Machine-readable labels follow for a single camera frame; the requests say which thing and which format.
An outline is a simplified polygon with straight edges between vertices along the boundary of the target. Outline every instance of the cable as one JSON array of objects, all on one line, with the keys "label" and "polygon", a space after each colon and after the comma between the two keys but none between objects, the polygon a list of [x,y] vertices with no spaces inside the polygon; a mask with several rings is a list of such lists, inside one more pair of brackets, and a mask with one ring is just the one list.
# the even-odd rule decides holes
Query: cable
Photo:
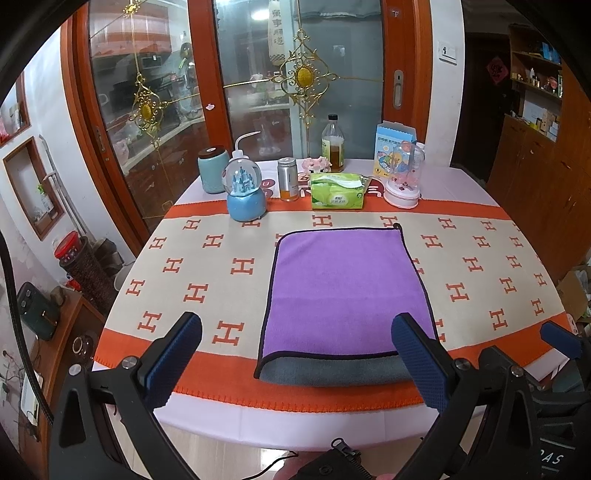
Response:
[{"label": "cable", "polygon": [[17,339],[18,353],[21,355],[22,365],[29,379],[29,383],[31,384],[31,388],[33,389],[33,393],[35,394],[35,397],[39,402],[41,411],[47,417],[47,422],[49,423],[49,425],[53,425],[53,413],[51,413],[51,408],[49,407],[47,400],[43,396],[43,392],[41,390],[41,387],[39,386],[39,382],[37,381],[37,376],[35,375],[35,371],[33,370],[33,364],[31,363],[31,359],[29,358],[27,344],[25,343],[25,337],[22,332],[21,316],[18,313],[17,307],[17,288],[14,284],[14,272],[12,271],[10,251],[8,250],[8,245],[6,244],[6,240],[2,232],[0,232],[0,262],[2,263],[2,270],[4,272],[6,294],[8,296],[8,307],[10,309],[10,317],[12,318],[12,328],[14,330],[14,336]]},{"label": "cable", "polygon": [[267,473],[267,472],[268,472],[268,471],[271,469],[271,467],[272,467],[273,465],[275,465],[277,462],[281,462],[282,460],[287,460],[288,458],[296,458],[296,457],[299,457],[299,456],[300,456],[298,453],[292,452],[291,450],[290,450],[290,453],[293,453],[293,455],[287,455],[287,456],[285,456],[285,457],[279,457],[279,458],[276,458],[276,459],[275,459],[275,460],[273,460],[273,461],[271,462],[271,464],[270,464],[270,465],[269,465],[267,468],[265,468],[263,471],[261,471],[261,472],[258,472],[256,475],[253,475],[253,476],[247,476],[246,478],[243,478],[242,480],[252,480],[252,479],[254,479],[254,478],[259,478],[261,475],[264,475],[265,473]]}]

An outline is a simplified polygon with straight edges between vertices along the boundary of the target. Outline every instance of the amber liquid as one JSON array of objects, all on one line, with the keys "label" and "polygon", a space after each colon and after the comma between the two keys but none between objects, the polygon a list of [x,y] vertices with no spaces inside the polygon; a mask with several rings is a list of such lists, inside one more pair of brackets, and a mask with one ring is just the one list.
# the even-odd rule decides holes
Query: amber liquid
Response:
[{"label": "amber liquid", "polygon": [[340,146],[339,145],[331,145],[330,146],[330,171],[340,172],[343,171],[345,165],[340,165]]}]

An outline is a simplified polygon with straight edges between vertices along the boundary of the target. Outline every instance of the door handle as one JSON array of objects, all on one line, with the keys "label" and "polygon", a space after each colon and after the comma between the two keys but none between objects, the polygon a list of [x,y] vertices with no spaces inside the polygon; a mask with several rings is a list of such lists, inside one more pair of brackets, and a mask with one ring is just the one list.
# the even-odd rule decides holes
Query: door handle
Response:
[{"label": "door handle", "polygon": [[100,130],[99,127],[95,127],[95,135],[96,135],[96,141],[99,143],[99,148],[101,152],[106,152],[106,148],[105,145],[103,143],[103,137],[100,134]]},{"label": "door handle", "polygon": [[402,108],[402,87],[404,85],[404,72],[402,70],[396,70],[394,72],[394,95],[392,102],[396,110]]}]

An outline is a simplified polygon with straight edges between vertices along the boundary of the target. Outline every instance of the blue box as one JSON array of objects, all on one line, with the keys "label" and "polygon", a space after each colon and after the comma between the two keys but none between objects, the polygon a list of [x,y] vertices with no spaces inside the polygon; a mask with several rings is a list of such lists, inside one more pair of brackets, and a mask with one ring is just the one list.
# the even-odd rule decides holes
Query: blue box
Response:
[{"label": "blue box", "polygon": [[392,152],[404,141],[417,143],[417,131],[398,122],[382,122],[375,133],[374,175],[388,177]]}]

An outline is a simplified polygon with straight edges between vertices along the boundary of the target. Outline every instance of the glass bottle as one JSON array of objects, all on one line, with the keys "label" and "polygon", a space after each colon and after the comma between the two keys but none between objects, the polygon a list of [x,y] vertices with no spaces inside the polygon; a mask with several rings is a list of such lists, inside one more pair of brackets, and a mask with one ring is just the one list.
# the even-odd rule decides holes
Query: glass bottle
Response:
[{"label": "glass bottle", "polygon": [[343,171],[345,164],[345,136],[337,124],[338,115],[329,115],[329,123],[322,132],[322,156],[329,159],[331,171]]}]

